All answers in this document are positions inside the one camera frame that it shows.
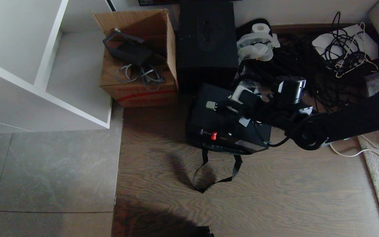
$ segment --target black strap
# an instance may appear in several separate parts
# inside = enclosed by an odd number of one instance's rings
[[[210,184],[209,186],[207,186],[206,188],[204,189],[199,189],[195,186],[195,177],[197,176],[197,173],[198,171],[207,163],[209,162],[209,157],[207,156],[207,153],[209,152],[209,150],[206,150],[206,149],[203,149],[203,164],[195,171],[194,173],[194,177],[192,178],[192,185],[194,186],[195,190],[201,192],[202,194],[207,191],[207,189],[209,189],[210,187],[212,187],[213,185],[215,185],[216,183],[224,183],[224,182],[230,182],[232,181],[233,178],[235,178],[235,176],[238,174],[239,172],[239,168],[241,168],[241,164],[242,164],[242,158],[240,155],[233,155],[235,157],[235,164],[233,165],[233,171],[232,171],[232,176],[231,177],[227,177],[227,178],[224,178],[220,181],[217,181],[215,183],[212,183]]]

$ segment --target open cardboard box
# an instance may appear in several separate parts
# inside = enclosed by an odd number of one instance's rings
[[[107,12],[93,14],[93,16],[106,36],[118,28],[126,34],[145,39],[143,44],[155,53],[150,59],[151,63],[154,60],[154,66],[165,78],[165,82],[155,92],[147,90],[141,79],[131,83],[117,81],[116,71],[127,63],[112,58],[105,50],[100,87],[126,108],[176,104],[178,87],[175,34],[167,9]],[[120,44],[120,42],[115,42],[115,39],[110,42]],[[131,78],[134,78],[138,70],[132,69],[131,72]],[[118,73],[118,76],[125,76],[123,73]]]

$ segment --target red stripe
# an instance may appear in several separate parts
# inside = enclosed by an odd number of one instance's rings
[[[140,96],[146,96],[146,95],[152,95],[152,94],[161,94],[161,93],[172,93],[175,92],[175,90],[167,90],[167,91],[156,91],[156,92],[146,92],[146,93],[136,93],[136,94],[131,94],[128,96],[124,96],[122,98],[117,99],[116,101],[122,102],[127,99],[135,98],[135,97],[140,97]]]

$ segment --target black box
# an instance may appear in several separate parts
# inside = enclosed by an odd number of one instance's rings
[[[196,93],[202,82],[229,89],[238,71],[233,3],[182,3],[177,48],[181,93]]]
[[[238,122],[240,115],[225,109],[224,111],[213,111],[206,108],[208,101],[219,103],[229,100],[232,91],[203,83],[199,94],[194,100],[187,122],[185,133],[188,142],[201,149],[232,154],[250,155],[268,149],[257,132],[256,126],[249,123],[244,127]],[[261,137],[270,141],[271,126],[262,124],[257,126]]]

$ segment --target red knob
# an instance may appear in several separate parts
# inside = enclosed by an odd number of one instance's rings
[[[212,136],[211,136],[210,138],[214,141],[215,138],[216,138],[216,136],[217,136],[217,132],[213,132],[213,133],[212,133]]]

